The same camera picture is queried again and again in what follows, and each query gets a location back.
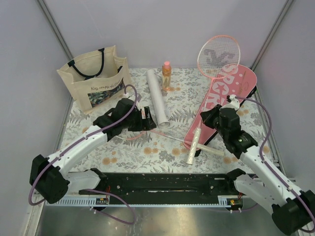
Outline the pink racket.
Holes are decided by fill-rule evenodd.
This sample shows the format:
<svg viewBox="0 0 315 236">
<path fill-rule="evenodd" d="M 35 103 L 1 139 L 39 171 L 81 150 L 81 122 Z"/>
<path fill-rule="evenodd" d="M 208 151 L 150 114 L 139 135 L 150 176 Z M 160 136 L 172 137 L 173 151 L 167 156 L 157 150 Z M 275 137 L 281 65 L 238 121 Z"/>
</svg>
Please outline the pink racket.
<svg viewBox="0 0 315 236">
<path fill-rule="evenodd" d="M 197 57 L 197 67 L 200 73 L 210 79 L 209 90 L 216 80 L 222 80 L 236 70 L 240 61 L 240 47 L 238 42 L 229 35 L 217 35 L 209 39 L 200 49 Z M 192 143 L 186 163 L 193 164 L 199 138 L 201 136 L 202 119 L 196 114 L 191 128 L 193 132 Z"/>
<path fill-rule="evenodd" d="M 117 138 L 119 138 L 121 140 L 124 140 L 124 141 L 131 141 L 131 140 L 136 140 L 136 139 L 140 138 L 145 133 L 146 133 L 146 131 L 141 131 L 139 135 L 131 137 L 131 138 L 123 138 L 123 137 L 120 137 L 120 136 L 117 136 Z M 151 133 L 155 133 L 155 134 L 158 134 L 158 135 L 161 135 L 161 136 L 164 136 L 164 137 L 167 137 L 167 138 L 170 138 L 170 139 L 182 142 L 183 144 L 189 144 L 189 145 L 192 146 L 191 142 L 189 142 L 189 141 L 184 141 L 182 139 L 178 139 L 178 138 L 166 135 L 164 133 L 157 132 L 155 130 L 151 130 Z M 224 156 L 224 151 L 222 151 L 222 150 L 218 150 L 218 149 L 215 149 L 215 148 L 212 148 L 212 147 L 208 147 L 206 145 L 202 145 L 202 144 L 199 144 L 199 143 L 197 143 L 196 147 L 197 147 L 197 149 L 203 150 L 203 151 L 208 152 L 208 153 L 212 153 L 212 154 L 215 154 L 215 155 L 218 155 L 218 156 Z"/>
</svg>

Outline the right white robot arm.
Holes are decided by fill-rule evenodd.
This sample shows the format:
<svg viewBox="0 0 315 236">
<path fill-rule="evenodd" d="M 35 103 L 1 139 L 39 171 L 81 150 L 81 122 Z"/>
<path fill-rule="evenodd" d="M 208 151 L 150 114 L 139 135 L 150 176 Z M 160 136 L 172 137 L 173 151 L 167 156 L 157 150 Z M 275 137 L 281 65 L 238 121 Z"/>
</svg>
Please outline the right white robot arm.
<svg viewBox="0 0 315 236">
<path fill-rule="evenodd" d="M 226 149 L 250 167 L 262 182 L 257 183 L 247 174 L 232 177 L 224 182 L 228 194 L 240 192 L 253 199 L 287 236 L 315 221 L 314 193 L 303 191 L 263 156 L 257 141 L 242 130 L 235 109 L 216 105 L 200 115 L 203 124 L 222 137 Z"/>
</svg>

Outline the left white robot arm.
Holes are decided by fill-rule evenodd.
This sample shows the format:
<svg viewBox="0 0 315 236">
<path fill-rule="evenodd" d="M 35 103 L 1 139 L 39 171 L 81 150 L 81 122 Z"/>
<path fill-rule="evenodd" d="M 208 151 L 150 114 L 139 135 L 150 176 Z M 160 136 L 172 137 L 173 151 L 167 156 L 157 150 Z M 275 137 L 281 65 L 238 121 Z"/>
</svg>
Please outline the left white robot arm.
<svg viewBox="0 0 315 236">
<path fill-rule="evenodd" d="M 116 107 L 99 116 L 77 139 L 59 151 L 44 157 L 35 157 L 31 165 L 31 191 L 37 191 L 44 200 L 54 204 L 67 193 L 91 189 L 102 194 L 107 188 L 106 176 L 98 169 L 72 173 L 71 169 L 90 152 L 121 134 L 150 131 L 156 128 L 150 108 L 138 108 L 135 102 L 122 98 Z"/>
</svg>

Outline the pink racket cover bag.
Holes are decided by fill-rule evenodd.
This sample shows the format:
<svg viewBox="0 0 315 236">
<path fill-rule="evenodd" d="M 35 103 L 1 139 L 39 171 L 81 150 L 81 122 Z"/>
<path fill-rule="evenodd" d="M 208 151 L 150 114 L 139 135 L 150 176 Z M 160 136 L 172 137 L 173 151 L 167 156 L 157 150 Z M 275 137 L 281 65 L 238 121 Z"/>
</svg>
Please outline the pink racket cover bag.
<svg viewBox="0 0 315 236">
<path fill-rule="evenodd" d="M 251 97 L 256 91 L 256 83 L 256 74 L 243 65 L 238 65 L 238 67 L 231 72 L 226 72 L 224 77 L 214 79 L 200 105 L 190 129 L 184 137 L 184 146 L 187 149 L 190 149 L 194 131 L 201 121 L 201 112 L 210 110 L 217 104 L 222 106 L 227 104 L 226 97 L 228 95 L 234 94 L 240 97 Z"/>
</svg>

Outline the white shuttlecock tube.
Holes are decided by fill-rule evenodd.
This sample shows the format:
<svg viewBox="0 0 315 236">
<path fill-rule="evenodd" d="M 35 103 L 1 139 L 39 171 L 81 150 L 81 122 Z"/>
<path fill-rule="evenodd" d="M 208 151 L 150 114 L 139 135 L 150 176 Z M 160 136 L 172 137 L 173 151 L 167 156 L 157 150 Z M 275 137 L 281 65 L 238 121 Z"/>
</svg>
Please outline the white shuttlecock tube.
<svg viewBox="0 0 315 236">
<path fill-rule="evenodd" d="M 146 71 L 146 79 L 148 82 L 151 100 L 157 119 L 157 125 L 159 128 L 168 128 L 170 122 L 166 116 L 165 104 L 159 86 L 158 78 L 153 69 L 149 69 Z"/>
</svg>

